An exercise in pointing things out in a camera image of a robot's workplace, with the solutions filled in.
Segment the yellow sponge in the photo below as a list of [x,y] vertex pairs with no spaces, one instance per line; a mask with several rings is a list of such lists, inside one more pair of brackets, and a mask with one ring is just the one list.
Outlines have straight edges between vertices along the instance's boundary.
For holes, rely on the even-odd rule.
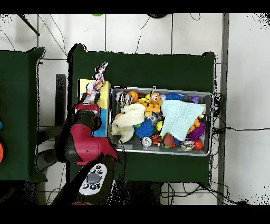
[[[95,80],[89,79],[79,79],[80,82],[80,99],[84,92],[86,92],[86,86],[89,82],[94,82]],[[111,84],[105,81],[104,86],[100,89],[100,99],[98,100],[98,105],[101,109],[109,109],[109,94],[110,94]]]

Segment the gray bin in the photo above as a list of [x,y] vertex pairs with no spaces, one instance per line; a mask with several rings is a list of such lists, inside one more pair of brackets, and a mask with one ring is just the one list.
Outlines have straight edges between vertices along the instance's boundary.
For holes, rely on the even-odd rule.
[[171,147],[169,149],[163,148],[162,146],[155,146],[151,145],[149,147],[144,147],[141,142],[140,138],[135,134],[133,137],[124,144],[118,144],[119,136],[113,136],[111,135],[111,123],[113,122],[113,118],[116,114],[120,113],[120,106],[115,100],[115,95],[119,91],[129,92],[129,91],[136,91],[139,94],[148,94],[152,91],[152,89],[148,88],[136,88],[136,87],[112,87],[110,91],[110,97],[111,97],[111,104],[109,108],[109,124],[108,124],[108,136],[111,138],[111,141],[117,145],[118,151],[125,152],[136,152],[136,153],[156,153],[156,154],[176,154],[176,155],[190,155],[190,156],[207,156],[210,153],[211,150],[211,124],[212,124],[212,107],[214,105],[213,101],[213,95],[208,92],[192,92],[192,91],[180,91],[180,90],[166,90],[166,89],[156,89],[155,92],[158,92],[159,94],[169,94],[171,92],[176,92],[180,94],[184,94],[189,97],[198,96],[201,100],[201,104],[206,105],[205,110],[205,116],[201,120],[203,123],[205,123],[205,135],[203,137],[203,148],[201,150],[191,150],[189,152],[186,152],[181,149],[181,147]]

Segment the green table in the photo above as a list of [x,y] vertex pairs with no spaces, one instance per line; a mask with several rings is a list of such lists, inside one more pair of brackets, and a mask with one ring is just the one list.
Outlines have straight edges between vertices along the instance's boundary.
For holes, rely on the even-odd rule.
[[[94,68],[109,63],[105,79],[113,86],[130,86],[187,91],[214,91],[215,55],[124,54],[85,52],[82,44],[75,45],[72,55],[72,102],[77,101],[78,79],[91,79]],[[129,181],[200,182],[208,186],[210,156],[160,155],[126,152],[126,179]],[[115,165],[115,178],[123,172],[124,154]],[[71,178],[81,166],[71,164]]]
[[36,68],[43,48],[0,51],[0,180],[44,181],[35,167],[37,143]]

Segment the red ball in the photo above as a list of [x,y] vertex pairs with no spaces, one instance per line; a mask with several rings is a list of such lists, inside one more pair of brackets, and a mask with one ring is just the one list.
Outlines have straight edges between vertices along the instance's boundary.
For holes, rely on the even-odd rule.
[[201,150],[202,148],[203,148],[203,143],[201,142],[201,140],[196,140],[194,142],[194,149]]

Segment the tile floor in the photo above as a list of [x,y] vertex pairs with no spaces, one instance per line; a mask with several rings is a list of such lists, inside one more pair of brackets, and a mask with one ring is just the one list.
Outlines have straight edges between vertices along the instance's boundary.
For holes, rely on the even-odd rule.
[[[217,56],[217,62],[221,61],[222,14],[192,13],[194,19],[189,13],[173,16],[168,14],[158,20],[150,18],[142,30],[142,26],[148,20],[146,14],[107,14],[100,17],[91,14],[39,14],[39,19],[37,14],[25,16],[41,34],[39,38],[17,15],[7,16],[5,22],[2,21],[0,24],[0,30],[9,37],[16,51],[27,51],[35,46],[43,46],[46,49],[39,73],[40,125],[43,126],[54,125],[55,75],[57,73],[68,75],[68,64],[61,59],[66,59],[68,51],[75,43],[85,44],[88,51],[134,53],[141,33],[137,53],[172,52],[202,55],[204,52],[212,51]],[[1,31],[0,50],[13,50]],[[218,64],[218,81],[220,70]],[[51,148],[53,144],[53,141],[46,141],[39,146],[39,150]],[[216,146],[217,144],[213,144],[214,152],[217,150]],[[213,166],[216,166],[217,160],[218,155],[215,156]],[[40,204],[51,202],[57,195],[57,190],[50,192],[65,184],[63,168],[63,163],[56,163],[44,171],[48,181],[39,186]],[[213,169],[213,181],[217,182],[217,169]],[[178,195],[185,195],[182,183],[172,183],[172,186],[179,192]],[[196,187],[196,184],[185,184],[188,192]],[[212,188],[216,190],[217,186],[212,185]],[[168,186],[164,185],[162,191],[168,192]],[[216,201],[211,193],[199,191],[185,198],[174,198],[173,204],[216,204]],[[161,203],[167,204],[168,200],[161,198]]]

